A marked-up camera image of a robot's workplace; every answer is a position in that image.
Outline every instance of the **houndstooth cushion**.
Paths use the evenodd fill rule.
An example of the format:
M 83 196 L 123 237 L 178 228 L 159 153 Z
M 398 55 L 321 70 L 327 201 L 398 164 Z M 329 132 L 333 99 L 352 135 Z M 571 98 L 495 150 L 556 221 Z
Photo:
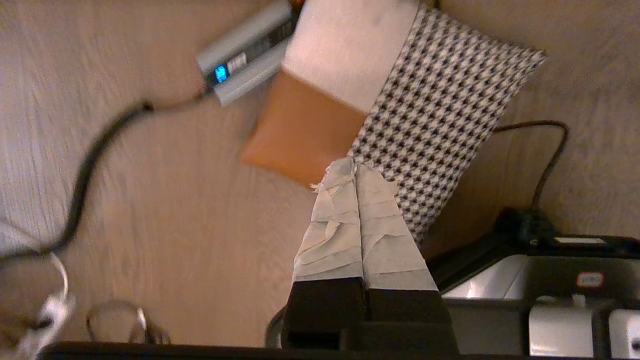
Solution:
M 349 156 L 398 186 L 419 244 L 541 51 L 482 35 L 421 8 Z

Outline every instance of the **light wood floor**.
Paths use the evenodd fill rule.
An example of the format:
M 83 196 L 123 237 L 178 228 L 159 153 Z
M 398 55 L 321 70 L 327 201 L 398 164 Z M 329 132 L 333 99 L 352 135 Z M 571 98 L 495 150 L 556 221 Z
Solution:
M 565 157 L 543 208 L 568 233 L 640 238 L 640 3 L 443 0 L 457 18 L 550 59 L 503 122 L 564 120 Z M 0 2 L 0 216 L 39 238 L 61 229 L 92 138 L 122 108 L 187 98 L 194 57 L 268 1 Z M 78 239 L 62 258 L 78 299 L 62 338 L 87 339 L 92 304 L 145 306 L 176 343 L 262 344 L 285 302 L 314 196 L 236 157 L 268 84 L 130 128 L 101 161 Z M 524 206 L 559 137 L 489 139 L 425 242 L 433 257 Z M 57 288 L 46 260 L 0 265 L 0 306 L 33 314 Z

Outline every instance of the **cushion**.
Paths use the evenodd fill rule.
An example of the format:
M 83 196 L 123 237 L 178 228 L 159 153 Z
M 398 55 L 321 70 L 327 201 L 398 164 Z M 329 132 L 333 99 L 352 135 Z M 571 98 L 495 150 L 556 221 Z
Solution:
M 327 3 L 333 4 L 310 0 L 305 5 L 300 25 L 287 50 L 282 74 L 278 75 L 272 88 L 271 95 L 274 96 L 269 97 L 243 159 L 308 185 L 321 180 L 324 167 L 331 161 L 348 154 L 356 162 L 379 170 L 387 181 L 397 183 L 398 206 L 413 237 L 419 241 L 451 196 L 509 100 L 545 55 L 541 51 L 489 38 L 438 10 L 411 1 L 366 1 L 367 4 L 394 4 L 396 7 L 373 14 L 362 4 L 360 17 L 367 20 L 356 26 L 340 23 L 339 28 L 349 34 L 344 36 L 350 40 L 346 43 L 336 41 L 337 33 L 329 31 L 322 42 L 317 40 L 322 38 L 318 35 L 322 29 L 316 28 L 315 37 L 308 32 L 315 22 L 325 24 L 317 19 L 320 15 L 311 10 L 318 11 L 317 6 L 326 7 L 328 5 L 322 4 Z M 379 33 L 397 30 L 400 35 L 378 36 L 375 24 L 383 24 L 384 19 L 392 19 L 395 26 L 387 24 Z M 368 32 L 360 33 L 361 28 Z M 367 39 L 376 37 L 386 41 L 384 46 L 354 46 L 357 55 L 345 48 L 348 44 L 366 44 Z M 316 43 L 307 43 L 313 38 Z M 315 49 L 310 44 L 319 44 L 319 47 Z M 332 51 L 343 54 L 341 62 L 339 57 L 327 55 Z M 388 65 L 389 58 L 393 58 L 391 66 Z M 324 67 L 325 59 L 330 59 L 329 67 L 336 69 L 337 75 L 333 76 Z M 381 80 L 380 69 L 388 71 L 384 80 Z M 295 91 L 294 95 L 284 95 L 281 82 L 287 78 L 298 82 L 288 90 Z M 302 88 L 311 90 L 303 92 Z M 307 97 L 305 93 L 313 93 L 316 97 L 321 97 L 317 93 L 324 93 L 324 102 L 306 101 L 302 99 Z M 320 111 L 327 107 L 333 109 L 332 119 Z M 270 135 L 263 136 L 262 132 L 271 122 L 278 124 L 274 128 L 292 131 L 275 136 L 272 130 Z M 321 130 L 324 127 L 332 130 Z M 336 137 L 336 141 L 317 140 L 316 135 L 331 137 L 335 133 L 344 136 Z M 267 146 L 265 143 L 270 140 L 272 144 Z M 311 142 L 313 146 L 292 146 L 295 142 Z M 247 150 L 252 150 L 253 156 L 246 156 Z M 283 152 L 296 151 L 299 152 L 295 156 L 277 159 Z M 272 163 L 278 163 L 278 166 L 266 165 Z

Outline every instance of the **wooden floor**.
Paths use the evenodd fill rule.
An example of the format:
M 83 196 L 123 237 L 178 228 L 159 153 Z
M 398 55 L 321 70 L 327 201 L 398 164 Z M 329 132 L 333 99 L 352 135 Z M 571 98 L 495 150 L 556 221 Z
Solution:
M 192 96 L 194 57 L 268 1 L 0 3 L 0 216 L 39 238 L 62 227 L 92 138 L 122 108 Z M 548 51 L 502 121 L 556 119 L 572 138 L 543 195 L 568 233 L 640 238 L 640 3 L 443 0 L 489 35 Z M 175 343 L 260 346 L 285 302 L 314 195 L 236 157 L 268 84 L 149 118 L 101 161 L 78 239 L 62 254 L 78 306 L 62 338 L 87 339 L 98 302 L 145 306 Z M 424 254 L 468 243 L 499 209 L 524 206 L 559 139 L 488 140 L 433 226 Z M 46 260 L 0 265 L 0 306 L 32 315 L 59 286 Z

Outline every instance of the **blue led display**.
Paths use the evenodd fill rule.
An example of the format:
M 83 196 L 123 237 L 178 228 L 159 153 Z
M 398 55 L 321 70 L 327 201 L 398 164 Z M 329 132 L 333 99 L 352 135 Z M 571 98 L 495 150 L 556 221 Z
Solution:
M 227 70 L 225 69 L 224 65 L 220 65 L 219 67 L 216 67 L 216 69 L 213 71 L 216 74 L 216 79 L 218 79 L 219 83 L 227 79 Z

